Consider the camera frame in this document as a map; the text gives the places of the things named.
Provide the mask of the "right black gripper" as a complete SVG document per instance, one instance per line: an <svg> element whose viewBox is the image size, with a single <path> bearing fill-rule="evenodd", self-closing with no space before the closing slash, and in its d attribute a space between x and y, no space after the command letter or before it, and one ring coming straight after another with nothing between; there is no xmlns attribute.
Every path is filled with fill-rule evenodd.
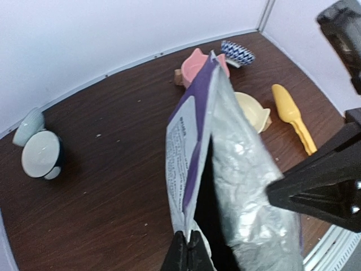
<svg viewBox="0 0 361 271"><path fill-rule="evenodd" d="M342 129L316 153L286 171L267 189L269 202L285 209L348 209L360 204L361 108L345 111Z"/></svg>

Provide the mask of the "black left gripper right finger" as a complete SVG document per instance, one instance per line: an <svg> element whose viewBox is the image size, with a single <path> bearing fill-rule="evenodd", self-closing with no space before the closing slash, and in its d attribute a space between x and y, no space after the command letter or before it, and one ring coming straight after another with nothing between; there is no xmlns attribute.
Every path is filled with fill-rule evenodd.
<svg viewBox="0 0 361 271"><path fill-rule="evenodd" d="M206 250L203 238L199 231L191 231L187 245L187 270L213 271L213 264Z"/></svg>

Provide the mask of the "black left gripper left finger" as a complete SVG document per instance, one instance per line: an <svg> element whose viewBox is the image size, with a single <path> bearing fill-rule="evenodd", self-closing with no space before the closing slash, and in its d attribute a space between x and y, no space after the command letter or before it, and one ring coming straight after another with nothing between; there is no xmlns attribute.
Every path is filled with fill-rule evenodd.
<svg viewBox="0 0 361 271"><path fill-rule="evenodd" d="M182 231L177 231L172 239L161 271L187 271L188 247Z"/></svg>

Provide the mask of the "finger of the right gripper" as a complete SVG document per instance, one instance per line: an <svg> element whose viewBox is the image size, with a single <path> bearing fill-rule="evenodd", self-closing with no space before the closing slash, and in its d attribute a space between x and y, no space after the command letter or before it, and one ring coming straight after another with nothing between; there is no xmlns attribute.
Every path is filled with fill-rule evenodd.
<svg viewBox="0 0 361 271"><path fill-rule="evenodd" d="M316 187L289 197L297 212L360 233L360 181Z"/></svg>

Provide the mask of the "yellow plastic food scoop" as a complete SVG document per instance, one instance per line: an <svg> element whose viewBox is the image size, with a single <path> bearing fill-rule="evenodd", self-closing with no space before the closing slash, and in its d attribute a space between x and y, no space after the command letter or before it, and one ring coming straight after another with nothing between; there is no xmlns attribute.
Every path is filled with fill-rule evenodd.
<svg viewBox="0 0 361 271"><path fill-rule="evenodd" d="M313 138L302 120L300 110L288 90L279 84L273 84L271 90L279 118L283 122L291 124L296 134L299 136L308 156L317 152Z"/></svg>

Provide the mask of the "purple pet food bag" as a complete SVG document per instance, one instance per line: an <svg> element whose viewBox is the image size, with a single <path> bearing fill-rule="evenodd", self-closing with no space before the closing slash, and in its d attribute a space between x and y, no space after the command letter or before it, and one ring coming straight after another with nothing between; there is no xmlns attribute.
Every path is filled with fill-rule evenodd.
<svg viewBox="0 0 361 271"><path fill-rule="evenodd" d="M230 80L187 89L166 128L173 231L199 231L214 270L303 270L300 217L272 206L282 173L240 108Z"/></svg>

